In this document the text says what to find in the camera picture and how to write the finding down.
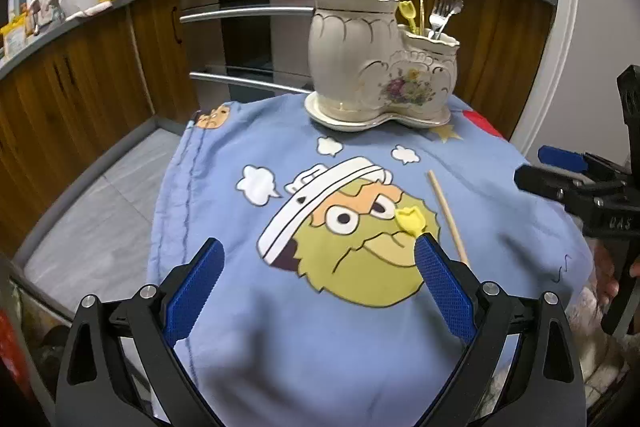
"silver spoon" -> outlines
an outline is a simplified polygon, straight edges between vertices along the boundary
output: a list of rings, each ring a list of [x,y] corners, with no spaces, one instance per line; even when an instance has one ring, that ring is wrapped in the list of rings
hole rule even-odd
[[[447,18],[444,19],[444,24],[440,27],[440,30],[438,31],[438,34],[436,35],[436,40],[440,40],[440,35],[441,35],[441,33],[442,33],[443,29],[444,29],[444,26],[447,25],[447,23],[449,22],[449,19],[451,18],[451,16],[462,12],[463,7],[465,7],[465,4],[462,2],[462,0],[456,0],[455,1],[455,3],[453,4],[453,8],[449,12],[449,15],[447,15]]]

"cartoon eye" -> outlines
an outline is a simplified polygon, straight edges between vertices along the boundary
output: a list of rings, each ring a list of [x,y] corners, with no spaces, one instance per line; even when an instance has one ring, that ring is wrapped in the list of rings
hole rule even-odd
[[[376,201],[371,205],[369,214],[378,219],[394,219],[396,217],[396,205],[384,194],[379,194]]]
[[[327,228],[332,232],[349,235],[357,229],[360,216],[350,208],[334,204],[327,209],[324,220]]]

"ceramic utensil holder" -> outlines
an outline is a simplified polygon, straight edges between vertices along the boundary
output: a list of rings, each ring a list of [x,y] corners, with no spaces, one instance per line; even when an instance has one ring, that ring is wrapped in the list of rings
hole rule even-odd
[[[399,26],[398,0],[315,2],[309,68],[322,112],[363,122],[384,112],[427,120],[442,109],[456,83],[456,39]]]

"cartoon mouth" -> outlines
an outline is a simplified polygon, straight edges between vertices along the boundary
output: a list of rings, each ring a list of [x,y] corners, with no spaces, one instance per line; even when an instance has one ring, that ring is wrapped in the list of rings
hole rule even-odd
[[[386,263],[409,267],[415,266],[414,245],[415,239],[411,235],[406,232],[395,232],[381,233],[367,239],[362,248]]]

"spoon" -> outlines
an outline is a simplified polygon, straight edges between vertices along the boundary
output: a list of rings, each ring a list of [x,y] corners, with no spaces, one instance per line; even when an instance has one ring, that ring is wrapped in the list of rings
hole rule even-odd
[[[411,33],[418,34],[418,28],[415,26],[415,6],[413,1],[400,1],[398,3],[398,9],[402,14],[402,17],[409,21],[409,28]]]
[[[442,30],[444,29],[444,26],[446,26],[449,22],[449,19],[451,19],[451,16],[462,12],[463,7],[465,7],[465,4],[462,2],[462,0],[456,0],[455,3],[453,3],[453,8],[449,12],[449,15],[447,15],[447,18],[444,19],[444,24],[440,27],[440,31],[438,31],[438,34],[435,37],[436,40],[440,39]]]

